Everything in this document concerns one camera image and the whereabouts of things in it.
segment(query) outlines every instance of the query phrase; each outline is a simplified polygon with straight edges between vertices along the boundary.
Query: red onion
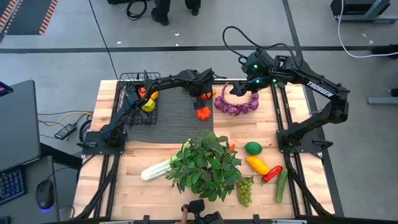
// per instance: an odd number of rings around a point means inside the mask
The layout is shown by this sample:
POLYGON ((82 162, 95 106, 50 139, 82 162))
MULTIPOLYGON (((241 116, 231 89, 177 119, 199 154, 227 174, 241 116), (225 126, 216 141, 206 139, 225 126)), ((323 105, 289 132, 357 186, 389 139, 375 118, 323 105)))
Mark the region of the red onion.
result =
POLYGON ((237 116, 239 114, 248 113, 249 110, 256 110, 259 107, 259 94, 258 93, 253 93, 250 98, 249 103, 243 103, 241 105, 233 105, 231 103, 228 103, 225 100, 225 89, 228 86, 228 82, 224 84, 223 90, 221 92, 221 96, 217 97, 215 102, 214 102, 214 107, 216 109, 221 110, 224 113, 227 113, 231 116, 237 116))

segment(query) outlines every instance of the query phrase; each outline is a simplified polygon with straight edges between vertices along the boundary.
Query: extension cord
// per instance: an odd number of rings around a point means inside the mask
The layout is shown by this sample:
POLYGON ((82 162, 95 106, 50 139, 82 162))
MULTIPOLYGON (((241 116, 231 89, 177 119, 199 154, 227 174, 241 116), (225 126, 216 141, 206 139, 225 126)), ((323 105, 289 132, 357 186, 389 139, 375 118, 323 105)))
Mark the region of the extension cord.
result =
POLYGON ((353 54, 349 53, 348 50, 346 49, 346 47, 344 46, 343 41, 341 40, 341 35, 340 35, 340 24, 341 24, 341 17, 343 15, 343 12, 344 12, 344 0, 341 0, 341 13, 340 13, 340 17, 338 18, 338 38, 340 40, 340 44, 343 47, 344 51, 349 56, 354 57, 354 58, 370 58, 370 57, 387 57, 387 56, 398 54, 398 52, 395 52, 395 53, 391 53, 391 54, 357 56, 357 55, 353 55, 353 54))

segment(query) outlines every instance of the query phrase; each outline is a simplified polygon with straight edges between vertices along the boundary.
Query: butcher block tabletop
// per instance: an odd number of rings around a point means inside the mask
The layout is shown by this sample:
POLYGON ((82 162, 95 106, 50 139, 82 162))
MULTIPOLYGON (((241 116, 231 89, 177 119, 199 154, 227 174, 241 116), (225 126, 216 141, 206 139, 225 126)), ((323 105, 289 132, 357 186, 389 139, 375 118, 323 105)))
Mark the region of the butcher block tabletop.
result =
MULTIPOLYGON (((91 124, 92 131, 99 131, 103 125, 109 123, 116 84, 116 80, 101 81, 91 124)), ((223 85, 213 85, 218 93, 217 96, 221 93, 222 87, 223 85)), ((232 89, 231 85, 227 87, 226 93, 229 93, 230 89, 232 89)), ((287 85, 286 92, 293 122, 307 119, 309 112, 302 85, 287 85)), ((226 94, 226 99, 233 103, 245 103, 249 98, 250 94, 242 97, 226 94)), ((287 127, 279 90, 278 99, 284 126, 287 127)), ((213 109, 215 134, 227 136, 229 143, 235 144, 235 151, 238 151, 236 157, 242 159, 242 166, 238 166, 238 168, 243 176, 254 176, 254 184, 252 185, 252 203, 248 208, 239 204, 237 192, 234 190, 231 195, 227 195, 224 202, 220 199, 215 202, 205 199, 206 209, 202 216, 219 211, 224 219, 252 219, 253 214, 258 214, 260 218, 294 218, 288 184, 286 183, 285 186, 282 203, 277 203, 275 193, 278 178, 273 178, 270 182, 262 184, 262 176, 257 174, 246 162, 248 155, 244 145, 247 142, 256 141, 263 148, 258 157, 270 169, 277 165, 285 165, 283 155, 279 152, 277 145, 275 132, 278 126, 271 89, 267 88, 259 92, 259 107, 256 111, 250 111, 248 114, 230 116, 213 109)), ((170 159, 170 156, 175 155, 180 148, 181 144, 127 142, 124 154, 119 161, 112 220, 142 220, 144 215, 150 215, 151 220, 181 219, 181 206, 192 200, 198 200, 198 195, 192 194, 189 189, 185 189, 185 192, 180 194, 176 187, 171 188, 172 181, 165 179, 164 176, 150 182, 144 182, 140 177, 144 169, 170 159)), ((308 188, 327 211, 334 213, 322 161, 309 153, 301 153, 300 156, 308 188)), ((96 155, 81 169, 73 204, 76 215, 84 209, 97 191, 102 161, 103 156, 96 155)), ((300 211, 305 214, 302 194, 297 185, 296 189, 300 211)), ((104 193, 100 216, 105 214, 107 201, 108 190, 104 193)), ((193 215, 190 213, 188 219, 192 218, 193 215)))

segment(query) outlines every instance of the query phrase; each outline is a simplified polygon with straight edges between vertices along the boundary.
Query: gray floor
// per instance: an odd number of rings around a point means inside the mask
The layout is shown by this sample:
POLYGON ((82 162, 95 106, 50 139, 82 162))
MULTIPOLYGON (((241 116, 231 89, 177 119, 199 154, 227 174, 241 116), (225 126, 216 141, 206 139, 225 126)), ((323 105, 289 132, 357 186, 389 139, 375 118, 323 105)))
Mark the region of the gray floor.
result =
MULTIPOLYGON (((170 47, 223 45, 224 27, 236 25, 263 45, 285 42, 292 45, 284 7, 278 0, 203 0, 200 15, 192 17, 183 0, 172 1, 170 26, 155 24, 149 11, 139 21, 129 21, 125 4, 110 6, 92 0, 99 25, 109 47, 170 47)), ((289 0, 301 46, 339 46, 336 21, 326 0, 289 0)), ((389 12, 398 12, 393 1, 389 12)), ((344 23, 346 45, 383 45, 396 41, 398 24, 344 23)), ((248 45, 237 32, 228 32, 231 45, 248 45)), ((59 0, 45 35, 6 36, 0 49, 61 49, 104 47, 86 0, 59 0)), ((358 55, 369 52, 354 52, 358 55)), ((287 52, 271 52, 271 55, 287 52)), ((349 119, 325 126, 325 135, 335 145, 330 149, 338 190, 347 217, 398 220, 398 156, 395 127, 398 109, 369 106, 369 96, 387 96, 398 85, 398 61, 386 58, 355 59, 344 52, 304 52, 310 66, 351 90, 349 119)), ((212 67, 218 75, 243 78, 237 56, 228 51, 121 52, 111 54, 118 74, 148 71, 163 75, 186 68, 212 67)), ((1 81, 9 84, 33 79, 37 87, 38 111, 93 110, 100 80, 114 79, 107 53, 0 54, 1 81)), ((318 108, 326 100, 316 96, 318 108)), ((66 120, 73 123, 77 115, 66 120)), ((54 121, 60 116, 41 116, 54 121)), ((52 136, 58 128, 40 125, 40 133, 52 136)), ((42 138, 46 144, 70 154, 79 154, 76 134, 69 141, 42 138)), ((57 174, 60 206, 73 202, 76 172, 57 174)))

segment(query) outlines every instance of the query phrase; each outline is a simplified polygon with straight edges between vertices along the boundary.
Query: keyboard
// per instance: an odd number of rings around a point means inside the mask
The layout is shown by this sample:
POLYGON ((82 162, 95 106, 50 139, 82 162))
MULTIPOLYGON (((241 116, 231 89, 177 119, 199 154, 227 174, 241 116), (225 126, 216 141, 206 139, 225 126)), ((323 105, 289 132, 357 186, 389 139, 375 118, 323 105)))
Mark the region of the keyboard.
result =
POLYGON ((22 170, 13 169, 0 173, 0 205, 26 194, 22 170))

